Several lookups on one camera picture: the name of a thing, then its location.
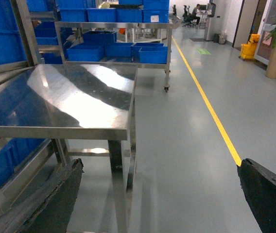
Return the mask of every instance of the metal shelf cart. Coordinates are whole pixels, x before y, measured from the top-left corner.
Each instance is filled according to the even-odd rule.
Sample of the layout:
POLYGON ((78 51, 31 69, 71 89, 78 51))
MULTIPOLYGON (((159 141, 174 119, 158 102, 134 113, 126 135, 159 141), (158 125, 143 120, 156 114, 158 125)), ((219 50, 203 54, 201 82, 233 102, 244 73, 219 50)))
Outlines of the metal shelf cart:
MULTIPOLYGON (((174 21, 170 19, 169 23, 91 23, 91 22, 55 22, 56 32, 58 37, 58 43, 61 44, 61 28, 80 28, 80 29, 91 29, 91 28, 127 28, 127 29, 167 29, 167 47, 168 47, 168 54, 167 54, 167 62, 166 64, 145 64, 145 63, 120 63, 116 60, 108 60, 107 58, 103 58, 100 62, 77 62, 79 64, 135 64, 139 68, 153 68, 153 69, 163 69, 165 70, 165 84, 164 90, 168 92, 169 90, 169 74, 170 74, 170 62, 171 62, 171 50, 172 50, 172 33, 173 29, 178 28, 182 23, 182 20, 177 17, 174 21)), ((64 51, 62 47, 59 47, 61 57, 63 63, 71 63, 74 64, 74 61, 67 61, 65 59, 64 51)))

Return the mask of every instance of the table top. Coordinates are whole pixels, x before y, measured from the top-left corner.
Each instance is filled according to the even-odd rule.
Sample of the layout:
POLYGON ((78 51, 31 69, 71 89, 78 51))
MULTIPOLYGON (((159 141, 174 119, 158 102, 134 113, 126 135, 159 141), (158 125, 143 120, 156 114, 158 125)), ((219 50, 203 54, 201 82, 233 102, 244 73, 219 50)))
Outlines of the table top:
POLYGON ((0 137, 126 140, 137 66, 38 65, 0 85, 0 137))

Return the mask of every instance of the white label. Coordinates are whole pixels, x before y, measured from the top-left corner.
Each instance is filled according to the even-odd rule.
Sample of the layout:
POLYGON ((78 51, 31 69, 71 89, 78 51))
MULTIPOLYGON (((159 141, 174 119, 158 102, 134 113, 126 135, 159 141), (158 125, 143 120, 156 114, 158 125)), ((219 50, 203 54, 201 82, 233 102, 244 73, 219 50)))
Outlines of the white label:
POLYGON ((159 16, 151 16, 151 23, 158 23, 159 22, 159 16))

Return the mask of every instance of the person sitting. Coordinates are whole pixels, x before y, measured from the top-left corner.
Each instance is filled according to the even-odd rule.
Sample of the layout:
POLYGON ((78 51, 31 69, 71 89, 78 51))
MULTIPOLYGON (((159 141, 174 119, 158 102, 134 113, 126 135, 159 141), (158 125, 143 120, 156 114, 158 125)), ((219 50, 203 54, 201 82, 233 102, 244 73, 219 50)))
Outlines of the person sitting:
POLYGON ((201 17, 196 16, 197 11, 200 9, 200 4, 197 4, 196 7, 194 7, 192 12, 192 18, 196 19, 196 25, 199 25, 201 17))

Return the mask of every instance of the trash bin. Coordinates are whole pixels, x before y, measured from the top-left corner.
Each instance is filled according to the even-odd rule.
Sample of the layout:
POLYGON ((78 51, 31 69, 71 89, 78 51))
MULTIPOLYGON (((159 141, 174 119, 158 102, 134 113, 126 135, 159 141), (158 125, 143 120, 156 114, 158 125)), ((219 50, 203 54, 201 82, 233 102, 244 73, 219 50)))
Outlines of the trash bin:
POLYGON ((219 42, 218 43, 221 44, 221 45, 224 45, 225 41, 226 41, 226 37, 227 37, 226 34, 219 35, 219 42))
POLYGON ((214 38, 213 38, 214 43, 219 43, 219 36, 220 34, 214 34, 214 38))

